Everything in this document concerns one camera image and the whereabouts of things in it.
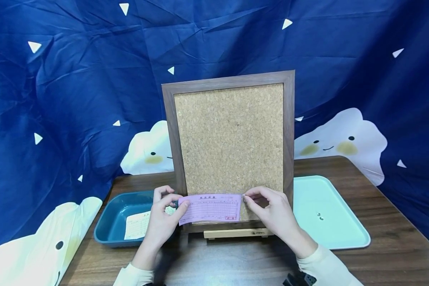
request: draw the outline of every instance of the blue tray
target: blue tray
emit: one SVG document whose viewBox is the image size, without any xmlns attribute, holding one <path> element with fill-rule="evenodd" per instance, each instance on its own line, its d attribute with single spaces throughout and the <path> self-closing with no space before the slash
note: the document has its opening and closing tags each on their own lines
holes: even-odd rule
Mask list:
<svg viewBox="0 0 429 286">
<path fill-rule="evenodd" d="M 150 211 L 154 191 L 122 193 L 105 207 L 94 229 L 94 239 L 109 247 L 139 246 L 143 238 L 124 240 L 128 216 Z"/>
<path fill-rule="evenodd" d="M 371 242 L 367 230 L 327 178 L 294 178 L 293 205 L 301 228 L 328 249 L 362 248 Z"/>
</svg>

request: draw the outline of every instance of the pink form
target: pink form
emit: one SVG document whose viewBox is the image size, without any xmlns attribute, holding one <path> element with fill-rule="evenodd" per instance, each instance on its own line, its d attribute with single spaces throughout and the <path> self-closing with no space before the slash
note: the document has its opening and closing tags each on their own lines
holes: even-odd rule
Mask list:
<svg viewBox="0 0 429 286">
<path fill-rule="evenodd" d="M 192 195 L 178 200 L 178 205 L 184 201 L 191 204 L 180 220 L 180 225 L 189 222 L 238 222 L 240 220 L 240 204 L 242 196 L 238 194 L 207 193 Z"/>
</svg>

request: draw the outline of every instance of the brown table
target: brown table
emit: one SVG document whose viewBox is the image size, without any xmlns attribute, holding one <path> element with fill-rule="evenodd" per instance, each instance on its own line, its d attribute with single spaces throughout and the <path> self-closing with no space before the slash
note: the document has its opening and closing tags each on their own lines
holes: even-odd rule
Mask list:
<svg viewBox="0 0 429 286">
<path fill-rule="evenodd" d="M 428 240 L 349 160 L 296 160 L 295 176 L 308 175 L 328 178 L 371 235 L 366 249 L 334 251 L 364 285 L 429 285 Z M 119 177 L 110 198 L 123 192 L 174 186 L 174 180 L 173 172 Z M 135 248 L 109 249 L 94 240 L 100 213 L 61 286 L 112 286 L 120 268 L 133 258 Z M 178 246 L 178 242 L 166 245 L 163 255 L 166 259 L 156 277 L 165 277 L 168 286 L 281 285 L 295 267 L 293 254 L 276 237 L 208 241 L 201 234 L 191 234 L 186 246 Z"/>
</svg>

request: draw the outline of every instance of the blue backdrop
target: blue backdrop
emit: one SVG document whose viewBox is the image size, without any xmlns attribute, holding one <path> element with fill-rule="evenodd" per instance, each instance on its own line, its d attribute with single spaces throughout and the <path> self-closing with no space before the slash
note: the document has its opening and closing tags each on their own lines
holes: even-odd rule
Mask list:
<svg viewBox="0 0 429 286">
<path fill-rule="evenodd" d="M 296 138 L 348 108 L 376 124 L 379 188 L 429 238 L 429 0 L 0 0 L 0 244 L 105 198 L 160 84 L 279 70 Z"/>
</svg>

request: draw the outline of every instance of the paper receipt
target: paper receipt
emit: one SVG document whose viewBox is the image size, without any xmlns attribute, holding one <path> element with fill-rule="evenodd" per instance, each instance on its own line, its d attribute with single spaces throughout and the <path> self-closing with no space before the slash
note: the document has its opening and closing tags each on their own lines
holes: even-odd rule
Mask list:
<svg viewBox="0 0 429 286">
<path fill-rule="evenodd" d="M 169 215 L 172 215 L 175 212 L 175 209 L 172 207 L 166 207 L 165 212 Z M 126 219 L 126 233 L 124 235 L 124 240 L 145 237 L 146 230 L 148 229 L 150 214 L 151 211 L 147 211 L 145 213 L 128 216 Z"/>
<path fill-rule="evenodd" d="M 192 195 L 178 200 L 178 205 L 190 201 L 189 208 L 180 220 L 180 225 L 189 222 L 214 221 L 238 222 L 242 196 L 237 194 L 210 193 Z"/>
</svg>

